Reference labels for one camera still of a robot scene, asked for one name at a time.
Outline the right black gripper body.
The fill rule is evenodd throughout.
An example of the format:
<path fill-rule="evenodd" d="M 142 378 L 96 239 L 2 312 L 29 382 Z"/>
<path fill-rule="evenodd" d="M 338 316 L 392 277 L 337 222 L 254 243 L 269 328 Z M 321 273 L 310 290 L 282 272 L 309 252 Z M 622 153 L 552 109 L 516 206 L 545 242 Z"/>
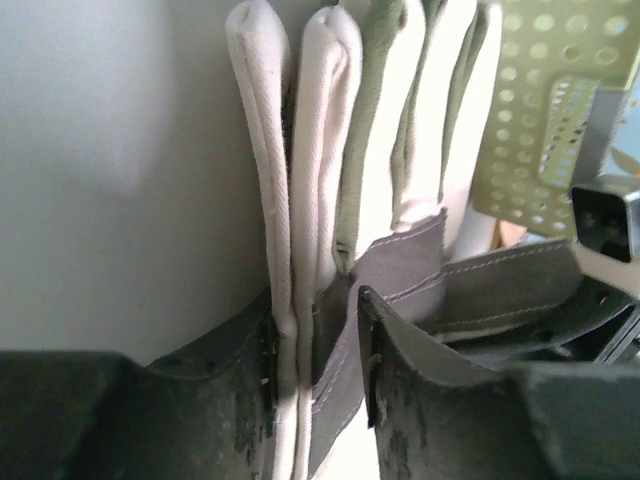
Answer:
<path fill-rule="evenodd" d="M 601 167 L 628 97 L 598 89 L 569 193 L 579 246 L 623 264 L 639 258 L 639 181 L 605 175 Z M 639 352 L 639 302 L 583 274 L 566 300 L 533 322 L 452 346 L 485 365 L 517 359 L 632 363 Z"/>

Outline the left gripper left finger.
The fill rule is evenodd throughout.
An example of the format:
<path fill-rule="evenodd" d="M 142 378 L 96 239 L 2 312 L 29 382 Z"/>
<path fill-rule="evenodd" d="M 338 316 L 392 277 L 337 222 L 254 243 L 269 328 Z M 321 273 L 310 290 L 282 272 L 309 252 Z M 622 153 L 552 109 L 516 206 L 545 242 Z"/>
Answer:
<path fill-rule="evenodd" d="M 268 293 L 148 366 L 110 352 L 1 356 L 5 479 L 267 479 Z"/>

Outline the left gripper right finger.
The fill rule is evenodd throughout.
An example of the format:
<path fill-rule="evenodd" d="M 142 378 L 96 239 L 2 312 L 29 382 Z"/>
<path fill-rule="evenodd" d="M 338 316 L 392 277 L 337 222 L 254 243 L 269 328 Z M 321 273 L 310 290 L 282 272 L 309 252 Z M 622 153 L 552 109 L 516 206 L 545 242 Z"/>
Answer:
<path fill-rule="evenodd" d="M 358 298 L 367 410 L 384 479 L 635 479 L 639 372 L 624 365 L 482 367 Z"/>

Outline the green plastic storage basket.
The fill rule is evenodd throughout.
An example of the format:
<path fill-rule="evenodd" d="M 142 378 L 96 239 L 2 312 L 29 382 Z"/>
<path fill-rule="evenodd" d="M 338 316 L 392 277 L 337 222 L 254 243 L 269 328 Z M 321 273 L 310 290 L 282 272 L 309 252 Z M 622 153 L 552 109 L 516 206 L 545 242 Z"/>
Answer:
<path fill-rule="evenodd" d="M 575 236 L 569 188 L 596 92 L 639 66 L 636 1 L 505 1 L 497 80 L 474 174 L 476 211 Z"/>

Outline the grey striped canvas glove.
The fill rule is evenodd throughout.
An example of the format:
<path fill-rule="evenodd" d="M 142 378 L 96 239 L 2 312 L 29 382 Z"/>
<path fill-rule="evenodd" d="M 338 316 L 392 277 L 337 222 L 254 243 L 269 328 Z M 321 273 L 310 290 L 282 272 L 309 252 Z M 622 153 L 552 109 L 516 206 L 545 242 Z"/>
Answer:
<path fill-rule="evenodd" d="M 311 389 L 330 360 L 329 340 L 350 319 L 314 317 L 334 277 L 350 277 L 361 257 L 400 241 L 432 217 L 444 221 L 448 253 L 464 210 L 487 118 L 502 42 L 503 13 L 493 1 L 371 1 L 363 24 L 337 47 L 312 54 L 303 40 L 292 166 L 292 248 L 303 447 L 311 465 Z M 449 316 L 437 339 L 477 339 L 522 326 L 558 305 L 582 276 L 566 242 L 499 250 L 469 270 L 454 268 Z"/>

